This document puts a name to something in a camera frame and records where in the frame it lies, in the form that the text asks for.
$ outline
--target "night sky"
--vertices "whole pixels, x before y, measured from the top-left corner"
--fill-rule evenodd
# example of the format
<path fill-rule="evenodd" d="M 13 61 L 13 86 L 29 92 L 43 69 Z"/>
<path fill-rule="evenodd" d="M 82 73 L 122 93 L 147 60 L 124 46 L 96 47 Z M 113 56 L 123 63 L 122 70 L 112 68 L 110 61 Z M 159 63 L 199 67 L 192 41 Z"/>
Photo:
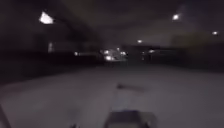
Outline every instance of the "night sky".
<path fill-rule="evenodd" d="M 108 46 L 143 44 L 169 46 L 173 35 L 224 30 L 220 0 L 63 0 Z M 174 14 L 179 21 L 172 21 Z"/>

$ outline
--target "snowy road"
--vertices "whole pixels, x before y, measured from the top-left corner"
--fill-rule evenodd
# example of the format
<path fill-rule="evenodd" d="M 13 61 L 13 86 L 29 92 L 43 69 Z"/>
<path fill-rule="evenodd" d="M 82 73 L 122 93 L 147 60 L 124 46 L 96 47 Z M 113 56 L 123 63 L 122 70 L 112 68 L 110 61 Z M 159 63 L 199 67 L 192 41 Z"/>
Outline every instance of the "snowy road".
<path fill-rule="evenodd" d="M 117 91 L 118 83 L 130 86 Z M 162 66 L 97 67 L 8 85 L 12 128 L 102 128 L 109 111 L 153 112 L 158 128 L 222 128 L 224 74 Z"/>

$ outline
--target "snow-covered ground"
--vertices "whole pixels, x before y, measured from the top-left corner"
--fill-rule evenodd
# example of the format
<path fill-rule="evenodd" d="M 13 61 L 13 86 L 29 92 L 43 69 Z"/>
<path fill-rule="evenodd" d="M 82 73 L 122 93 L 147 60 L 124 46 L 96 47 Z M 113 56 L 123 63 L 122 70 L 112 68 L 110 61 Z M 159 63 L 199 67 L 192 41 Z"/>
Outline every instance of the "snow-covered ground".
<path fill-rule="evenodd" d="M 127 85 L 117 90 L 117 84 Z M 97 67 L 6 86 L 12 128 L 102 128 L 110 111 L 153 112 L 158 128 L 222 128 L 224 74 L 162 66 Z"/>

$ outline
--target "street light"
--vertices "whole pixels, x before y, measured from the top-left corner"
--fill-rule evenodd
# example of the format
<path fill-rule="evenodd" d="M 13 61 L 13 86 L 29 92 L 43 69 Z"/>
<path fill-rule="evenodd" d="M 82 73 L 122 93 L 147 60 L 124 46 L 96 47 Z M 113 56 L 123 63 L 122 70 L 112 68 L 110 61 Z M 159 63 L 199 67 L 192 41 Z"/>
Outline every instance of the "street light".
<path fill-rule="evenodd" d="M 43 24 L 53 24 L 53 18 L 50 17 L 47 13 L 42 12 L 39 21 Z"/>
<path fill-rule="evenodd" d="M 219 34 L 219 32 L 217 32 L 217 31 L 212 32 L 212 35 L 218 35 L 218 34 Z"/>
<path fill-rule="evenodd" d="M 141 44 L 142 43 L 142 40 L 138 40 L 138 43 Z"/>
<path fill-rule="evenodd" d="M 173 15 L 173 20 L 179 20 L 179 19 L 180 19 L 180 14 Z"/>

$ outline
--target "car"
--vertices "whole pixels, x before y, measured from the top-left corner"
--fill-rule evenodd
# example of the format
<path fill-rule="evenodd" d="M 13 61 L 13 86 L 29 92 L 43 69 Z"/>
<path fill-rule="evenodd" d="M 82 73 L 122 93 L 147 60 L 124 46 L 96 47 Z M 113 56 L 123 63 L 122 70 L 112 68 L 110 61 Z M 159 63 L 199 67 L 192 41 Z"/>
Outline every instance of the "car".
<path fill-rule="evenodd" d="M 104 128 L 155 128 L 156 118 L 152 113 L 126 110 L 111 112 Z"/>

